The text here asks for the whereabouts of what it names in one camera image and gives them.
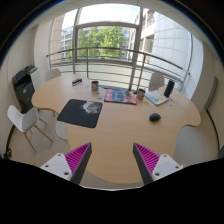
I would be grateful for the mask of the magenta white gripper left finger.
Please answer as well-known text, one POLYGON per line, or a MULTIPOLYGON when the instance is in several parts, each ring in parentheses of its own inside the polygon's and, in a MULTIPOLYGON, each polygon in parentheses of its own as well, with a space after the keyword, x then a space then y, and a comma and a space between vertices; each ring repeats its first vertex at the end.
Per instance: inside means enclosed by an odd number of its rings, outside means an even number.
POLYGON ((91 143, 86 143, 66 154, 57 153, 41 169, 79 185, 91 154, 91 143))

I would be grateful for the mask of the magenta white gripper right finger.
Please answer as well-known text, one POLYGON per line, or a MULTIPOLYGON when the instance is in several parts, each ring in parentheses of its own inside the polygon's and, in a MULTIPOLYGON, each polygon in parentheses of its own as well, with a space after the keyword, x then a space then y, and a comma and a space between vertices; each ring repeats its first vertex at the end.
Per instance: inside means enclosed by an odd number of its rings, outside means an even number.
POLYGON ((133 154, 145 185, 182 169, 168 154, 158 154, 138 143, 133 144, 133 154))

